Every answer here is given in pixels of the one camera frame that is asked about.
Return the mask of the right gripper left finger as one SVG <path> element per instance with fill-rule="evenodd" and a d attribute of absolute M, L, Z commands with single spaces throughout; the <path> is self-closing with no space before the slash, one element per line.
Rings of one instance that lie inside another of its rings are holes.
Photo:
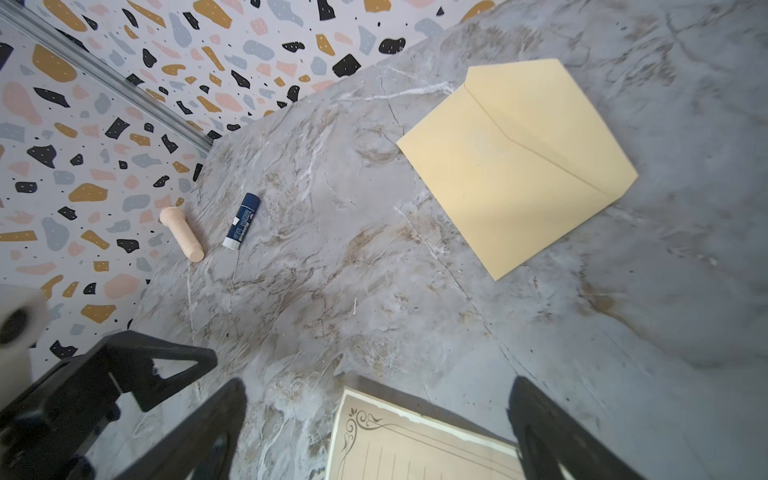
<path fill-rule="evenodd" d="M 228 479 L 247 409 L 246 387 L 229 380 L 134 462 L 120 479 Z"/>

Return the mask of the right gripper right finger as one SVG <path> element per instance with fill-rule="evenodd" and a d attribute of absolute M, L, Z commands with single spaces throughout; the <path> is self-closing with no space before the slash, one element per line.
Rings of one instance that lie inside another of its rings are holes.
<path fill-rule="evenodd" d="M 641 477 L 523 376 L 515 378 L 507 412 L 527 479 Z"/>

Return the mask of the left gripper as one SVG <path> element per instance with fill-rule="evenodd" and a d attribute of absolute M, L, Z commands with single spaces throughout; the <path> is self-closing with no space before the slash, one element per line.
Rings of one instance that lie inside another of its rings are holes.
<path fill-rule="evenodd" d="M 87 452 L 120 419 L 120 392 L 148 412 L 216 365 L 208 348 L 132 331 L 107 337 L 60 362 L 2 409 L 1 477 L 94 479 Z"/>

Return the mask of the cream letter paper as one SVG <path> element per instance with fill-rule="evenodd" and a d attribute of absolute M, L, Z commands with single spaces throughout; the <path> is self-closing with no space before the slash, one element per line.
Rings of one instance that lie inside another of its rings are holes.
<path fill-rule="evenodd" d="M 523 479 L 518 449 L 346 388 L 328 479 Z"/>

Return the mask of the yellow paper envelope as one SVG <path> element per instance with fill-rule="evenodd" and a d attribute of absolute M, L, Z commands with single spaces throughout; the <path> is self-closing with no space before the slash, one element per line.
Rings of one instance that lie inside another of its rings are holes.
<path fill-rule="evenodd" d="M 557 59 L 471 67 L 398 147 L 494 279 L 618 200 L 638 176 Z"/>

